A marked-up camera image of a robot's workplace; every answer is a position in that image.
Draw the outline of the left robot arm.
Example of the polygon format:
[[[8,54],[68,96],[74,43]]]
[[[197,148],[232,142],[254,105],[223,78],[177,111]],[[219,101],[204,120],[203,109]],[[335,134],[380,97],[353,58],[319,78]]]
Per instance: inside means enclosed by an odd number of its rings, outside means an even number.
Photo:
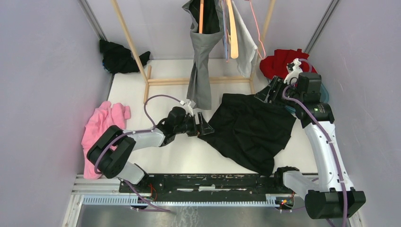
[[[108,179],[128,181],[135,191],[144,192],[149,185],[148,173],[128,161],[133,151],[164,147],[173,142],[177,134],[194,137],[214,131],[201,112],[193,115],[182,107],[174,107],[153,129],[127,131],[110,126],[89,149],[87,159],[99,174]]]

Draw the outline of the white skirt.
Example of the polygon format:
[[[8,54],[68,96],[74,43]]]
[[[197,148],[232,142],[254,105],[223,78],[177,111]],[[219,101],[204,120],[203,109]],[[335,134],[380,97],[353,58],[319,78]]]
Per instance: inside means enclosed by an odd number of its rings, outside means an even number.
[[[247,29],[234,1],[232,0],[231,2],[238,42],[238,57],[236,58],[237,69],[241,76],[249,78],[255,71],[258,57],[258,46]]]

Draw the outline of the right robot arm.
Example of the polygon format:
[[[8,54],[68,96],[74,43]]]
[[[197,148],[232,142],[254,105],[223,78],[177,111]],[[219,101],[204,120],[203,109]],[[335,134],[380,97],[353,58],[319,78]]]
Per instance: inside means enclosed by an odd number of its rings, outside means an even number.
[[[343,164],[335,132],[335,119],[328,103],[321,101],[322,77],[301,72],[291,78],[274,76],[267,87],[255,94],[260,101],[294,108],[314,154],[318,180],[313,182],[295,167],[280,167],[273,187],[279,193],[289,189],[305,203],[312,219],[352,217],[366,202],[363,191],[355,189]]]

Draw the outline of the pink wire hanger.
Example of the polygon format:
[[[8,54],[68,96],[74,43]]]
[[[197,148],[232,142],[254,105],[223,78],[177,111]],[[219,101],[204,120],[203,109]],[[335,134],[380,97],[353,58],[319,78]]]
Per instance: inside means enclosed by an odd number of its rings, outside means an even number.
[[[266,57],[266,51],[262,37],[263,22],[262,13],[260,12],[261,10],[263,12],[264,5],[262,4],[262,9],[260,10],[259,2],[259,0],[245,0],[244,18],[250,34],[258,45],[258,55],[260,59],[264,59]]]

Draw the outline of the orange plastic hanger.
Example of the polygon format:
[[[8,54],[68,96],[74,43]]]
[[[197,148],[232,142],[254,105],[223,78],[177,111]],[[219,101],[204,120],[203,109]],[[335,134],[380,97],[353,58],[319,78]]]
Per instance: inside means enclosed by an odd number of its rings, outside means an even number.
[[[199,34],[203,33],[203,23],[204,23],[204,0],[200,0],[199,8]]]

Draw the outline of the grey garment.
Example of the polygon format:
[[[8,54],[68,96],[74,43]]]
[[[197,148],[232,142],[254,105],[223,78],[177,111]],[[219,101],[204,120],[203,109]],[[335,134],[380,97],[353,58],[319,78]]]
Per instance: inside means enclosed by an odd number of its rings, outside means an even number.
[[[209,81],[209,54],[223,38],[223,11],[218,0],[205,0],[203,7],[202,32],[200,28],[199,0],[190,0],[182,6],[192,20],[190,38],[194,50],[187,99],[196,103],[195,107],[210,110],[212,107]]]

